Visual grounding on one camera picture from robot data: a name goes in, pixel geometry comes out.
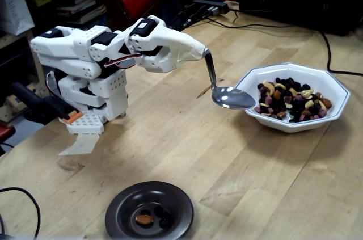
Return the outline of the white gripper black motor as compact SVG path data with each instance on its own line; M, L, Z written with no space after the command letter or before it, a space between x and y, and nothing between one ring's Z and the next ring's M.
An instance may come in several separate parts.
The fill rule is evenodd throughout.
M124 30L124 54L142 54L137 65L151 73L169 73L176 69L169 44L184 44L185 34L166 26L154 15L141 18Z

